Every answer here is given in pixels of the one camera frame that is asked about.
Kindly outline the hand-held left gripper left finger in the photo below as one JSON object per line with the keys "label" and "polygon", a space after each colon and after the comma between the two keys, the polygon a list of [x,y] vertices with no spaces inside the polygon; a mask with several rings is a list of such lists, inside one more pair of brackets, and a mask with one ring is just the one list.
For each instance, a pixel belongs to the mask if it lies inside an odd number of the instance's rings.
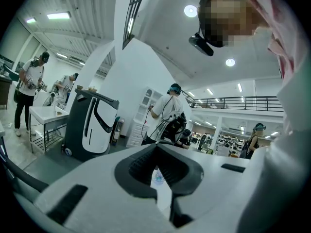
{"label": "hand-held left gripper left finger", "polygon": [[114,176],[119,161],[144,149],[125,149],[88,160],[53,182],[34,205],[47,214],[76,184],[87,191],[64,226],[77,233],[167,233],[174,226],[159,211],[154,199],[135,198]]}

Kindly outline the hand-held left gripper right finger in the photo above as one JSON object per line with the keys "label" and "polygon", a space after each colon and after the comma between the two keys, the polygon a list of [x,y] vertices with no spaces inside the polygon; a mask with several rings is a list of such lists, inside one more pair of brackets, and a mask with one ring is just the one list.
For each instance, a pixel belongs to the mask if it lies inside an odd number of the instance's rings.
{"label": "hand-held left gripper right finger", "polygon": [[263,149],[248,160],[166,147],[200,164],[204,177],[192,194],[177,198],[192,221],[180,228],[160,223],[157,233],[258,233],[246,208],[263,170]]}

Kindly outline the clear water bottle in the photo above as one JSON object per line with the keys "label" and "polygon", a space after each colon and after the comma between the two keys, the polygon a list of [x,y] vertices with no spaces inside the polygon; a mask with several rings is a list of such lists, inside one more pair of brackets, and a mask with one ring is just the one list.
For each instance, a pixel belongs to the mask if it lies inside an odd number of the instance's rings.
{"label": "clear water bottle", "polygon": [[152,181],[151,184],[152,185],[162,185],[164,184],[166,181],[161,173],[161,171],[159,169],[154,170],[153,174],[152,174]]}

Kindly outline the grey floor box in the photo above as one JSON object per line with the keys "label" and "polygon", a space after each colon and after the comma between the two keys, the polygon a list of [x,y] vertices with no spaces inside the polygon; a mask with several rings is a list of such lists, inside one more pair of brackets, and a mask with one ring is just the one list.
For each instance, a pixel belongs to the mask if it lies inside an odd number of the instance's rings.
{"label": "grey floor box", "polygon": [[110,145],[115,146],[117,144],[117,141],[121,135],[123,125],[124,125],[124,118],[120,116],[116,117],[111,132]]}

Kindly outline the black white service robot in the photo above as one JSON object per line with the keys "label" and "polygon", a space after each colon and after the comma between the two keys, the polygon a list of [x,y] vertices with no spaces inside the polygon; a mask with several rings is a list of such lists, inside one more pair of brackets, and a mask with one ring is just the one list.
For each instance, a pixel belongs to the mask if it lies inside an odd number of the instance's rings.
{"label": "black white service robot", "polygon": [[63,149],[67,155],[85,162],[109,153],[119,101],[93,91],[75,89],[75,92]]}

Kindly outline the black backpack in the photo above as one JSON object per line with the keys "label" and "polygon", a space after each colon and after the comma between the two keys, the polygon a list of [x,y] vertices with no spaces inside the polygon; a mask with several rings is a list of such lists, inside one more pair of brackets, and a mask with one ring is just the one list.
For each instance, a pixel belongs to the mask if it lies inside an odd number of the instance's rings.
{"label": "black backpack", "polygon": [[179,117],[169,122],[166,126],[161,139],[169,139],[172,143],[176,143],[180,135],[186,129],[187,119],[184,112]]}

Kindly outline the white display cabinet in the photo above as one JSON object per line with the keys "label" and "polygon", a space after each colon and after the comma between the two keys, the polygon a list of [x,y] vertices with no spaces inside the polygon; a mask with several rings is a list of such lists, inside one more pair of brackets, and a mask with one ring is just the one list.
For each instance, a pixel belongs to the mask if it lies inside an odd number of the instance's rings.
{"label": "white display cabinet", "polygon": [[156,103],[161,96],[161,93],[158,93],[150,87],[146,87],[143,90],[137,110],[128,128],[127,148],[140,146],[145,141],[146,133],[153,121],[149,106]]}

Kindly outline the black metal railing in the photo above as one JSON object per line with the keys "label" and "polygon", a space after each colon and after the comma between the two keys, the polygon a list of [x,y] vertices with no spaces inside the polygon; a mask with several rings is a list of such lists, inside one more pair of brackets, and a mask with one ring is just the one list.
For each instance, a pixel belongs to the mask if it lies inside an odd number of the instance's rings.
{"label": "black metal railing", "polygon": [[182,91],[190,108],[227,109],[246,111],[283,112],[276,96],[223,97],[195,99],[189,92]]}
{"label": "black metal railing", "polygon": [[133,18],[135,22],[141,3],[142,3],[142,0],[130,0],[129,2],[125,25],[124,25],[124,31],[123,31],[122,49],[124,49],[128,45],[128,43],[134,38],[134,35],[132,34],[132,32],[130,34],[127,32],[127,27],[128,27],[129,18]]}

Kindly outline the white sink stand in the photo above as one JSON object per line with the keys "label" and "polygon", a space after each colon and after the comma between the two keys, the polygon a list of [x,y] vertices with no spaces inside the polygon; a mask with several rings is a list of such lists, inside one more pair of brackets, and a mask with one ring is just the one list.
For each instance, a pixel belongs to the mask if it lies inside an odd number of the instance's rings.
{"label": "white sink stand", "polygon": [[37,149],[41,152],[47,152],[56,143],[64,137],[60,131],[66,127],[69,114],[53,106],[32,106],[29,108],[29,129],[32,128],[32,119],[36,126],[42,126],[42,132],[32,135],[29,132],[31,151]]}

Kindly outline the dark wooden counter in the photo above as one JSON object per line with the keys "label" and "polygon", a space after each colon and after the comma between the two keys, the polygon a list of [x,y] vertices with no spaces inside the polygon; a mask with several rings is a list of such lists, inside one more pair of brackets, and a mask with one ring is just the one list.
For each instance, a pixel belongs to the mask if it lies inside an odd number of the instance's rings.
{"label": "dark wooden counter", "polygon": [[12,80],[10,77],[0,74],[0,105],[5,105],[6,109],[11,84]]}

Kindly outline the pink shirt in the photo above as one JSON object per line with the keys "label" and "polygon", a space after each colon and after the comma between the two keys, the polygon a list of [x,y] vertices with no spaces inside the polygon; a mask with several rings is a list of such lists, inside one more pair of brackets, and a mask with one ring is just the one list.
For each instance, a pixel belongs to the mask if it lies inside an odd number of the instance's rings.
{"label": "pink shirt", "polygon": [[278,59],[284,134],[266,150],[240,233],[285,233],[304,229],[311,204],[311,45],[284,0],[250,0],[272,30],[268,49]]}

